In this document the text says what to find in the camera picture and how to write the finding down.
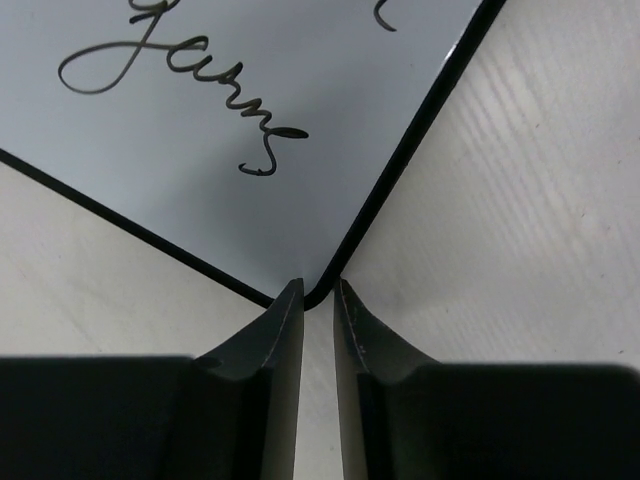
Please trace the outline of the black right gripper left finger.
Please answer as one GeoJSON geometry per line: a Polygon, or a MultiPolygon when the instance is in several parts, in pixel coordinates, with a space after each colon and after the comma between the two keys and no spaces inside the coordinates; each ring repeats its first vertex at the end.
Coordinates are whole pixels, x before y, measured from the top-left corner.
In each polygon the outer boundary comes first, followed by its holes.
{"type": "Polygon", "coordinates": [[[5,357],[5,479],[289,479],[304,292],[189,356],[5,357]]]}

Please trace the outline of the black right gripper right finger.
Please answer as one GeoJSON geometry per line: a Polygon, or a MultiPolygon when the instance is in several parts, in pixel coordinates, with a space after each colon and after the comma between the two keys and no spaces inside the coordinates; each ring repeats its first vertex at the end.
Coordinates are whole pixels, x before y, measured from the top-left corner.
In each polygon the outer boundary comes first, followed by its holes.
{"type": "Polygon", "coordinates": [[[635,479],[639,373],[615,364],[446,363],[334,288],[348,479],[635,479]]]}

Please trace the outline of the white whiteboard with black frame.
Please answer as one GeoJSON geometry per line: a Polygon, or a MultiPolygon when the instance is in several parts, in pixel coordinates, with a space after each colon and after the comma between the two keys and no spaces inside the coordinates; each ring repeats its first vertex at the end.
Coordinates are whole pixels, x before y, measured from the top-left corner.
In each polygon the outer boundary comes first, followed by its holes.
{"type": "Polygon", "coordinates": [[[5,1],[1,161],[268,306],[329,293],[499,1],[5,1]]]}

